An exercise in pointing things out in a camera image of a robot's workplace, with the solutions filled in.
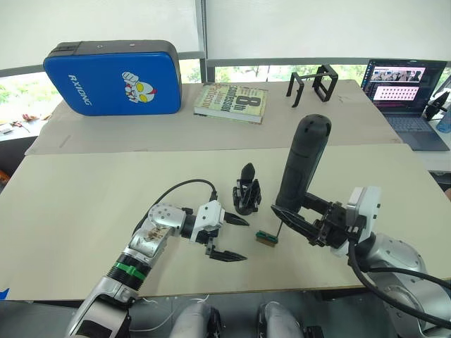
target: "white roller blind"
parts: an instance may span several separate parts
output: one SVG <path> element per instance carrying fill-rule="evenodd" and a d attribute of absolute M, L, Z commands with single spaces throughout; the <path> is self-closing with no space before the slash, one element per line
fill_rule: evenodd
<path fill-rule="evenodd" d="M 208 0 L 209 59 L 451 60 L 451 0 Z"/>
<path fill-rule="evenodd" d="M 203 51 L 196 0 L 2 0 L 0 70 L 41 64 L 59 43 L 165 39 Z"/>

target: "white cable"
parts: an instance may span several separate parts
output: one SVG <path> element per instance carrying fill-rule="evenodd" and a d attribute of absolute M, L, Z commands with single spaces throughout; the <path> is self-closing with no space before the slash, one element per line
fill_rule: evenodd
<path fill-rule="evenodd" d="M 204 299 L 202 299 L 202 298 L 191 298 L 191 299 L 188 299 L 188 301 L 197 301 L 197 303 L 204 303 L 208 298 L 209 298 L 209 294 L 207 294 L 206 295 L 206 297 L 204 298 Z M 145 301 L 148 301 L 149 303 L 150 302 L 155 302 L 155 303 L 157 303 L 156 301 L 149 301 L 149 300 L 147 300 L 147 299 L 145 299 L 144 297 L 143 297 L 143 299 L 145 300 Z M 171 317 L 173 316 L 173 314 L 180 308 L 182 306 L 182 304 L 180 304 L 179 306 L 177 306 L 177 308 L 174 310 L 174 311 L 172 311 L 170 314 L 169 314 L 169 316 L 165 319 L 165 320 L 163 320 L 163 322 L 161 322 L 160 324 L 158 324 L 156 327 L 151 327 L 150 329 L 141 329 L 141 330 L 129 330 L 130 332 L 151 332 L 151 331 L 154 331 L 154 330 L 157 330 L 157 329 L 159 329 L 160 327 L 162 327 L 163 325 L 165 325 L 166 324 L 166 322 L 169 320 L 169 319 L 171 319 Z"/>
<path fill-rule="evenodd" d="M 191 298 L 191 301 L 198 301 L 197 303 L 204 303 L 210 297 L 209 294 L 206 295 L 205 298 Z"/>
<path fill-rule="evenodd" d="M 147 303 L 155 303 L 155 304 L 158 304 L 158 301 L 149 300 L 149 299 L 146 299 L 146 297 L 142 297 L 141 299 L 142 299 L 143 301 L 146 301 Z"/>

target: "white motor joint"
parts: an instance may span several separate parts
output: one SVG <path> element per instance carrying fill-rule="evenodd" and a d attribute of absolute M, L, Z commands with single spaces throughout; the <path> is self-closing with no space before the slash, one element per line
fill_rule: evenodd
<path fill-rule="evenodd" d="M 354 226 L 357 216 L 366 217 L 366 227 L 362 230 L 359 243 L 369 238 L 376 221 L 379 207 L 381 204 L 381 188 L 380 187 L 355 187 L 351 194 L 350 200 L 346 207 L 346 225 L 349 228 Z M 347 255 L 349 242 L 345 241 L 339 248 L 330 248 L 330 251 L 336 256 Z"/>
<path fill-rule="evenodd" d="M 211 232 L 220 229 L 224 222 L 225 210 L 221 204 L 216 201 L 210 201 L 199 207 L 197 210 L 196 221 L 192 229 L 190 243 L 195 243 L 197 235 L 202 230 Z"/>
<path fill-rule="evenodd" d="M 157 203 L 150 208 L 146 221 L 152 223 L 154 227 L 172 227 L 174 236 L 178 236 L 185 219 L 186 212 L 182 209 L 172 204 Z"/>

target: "laptop screen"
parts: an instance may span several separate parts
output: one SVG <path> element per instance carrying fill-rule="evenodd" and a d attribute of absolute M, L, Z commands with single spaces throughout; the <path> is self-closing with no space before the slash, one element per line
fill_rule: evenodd
<path fill-rule="evenodd" d="M 371 59 L 362 89 L 382 112 L 422 113 L 446 61 Z"/>

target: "blue case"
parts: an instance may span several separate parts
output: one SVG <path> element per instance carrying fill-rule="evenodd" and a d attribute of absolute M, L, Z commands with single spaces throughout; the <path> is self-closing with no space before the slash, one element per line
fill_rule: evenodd
<path fill-rule="evenodd" d="M 68 105 L 83 115 L 180 109 L 178 56 L 167 41 L 64 42 L 45 58 L 44 69 Z"/>

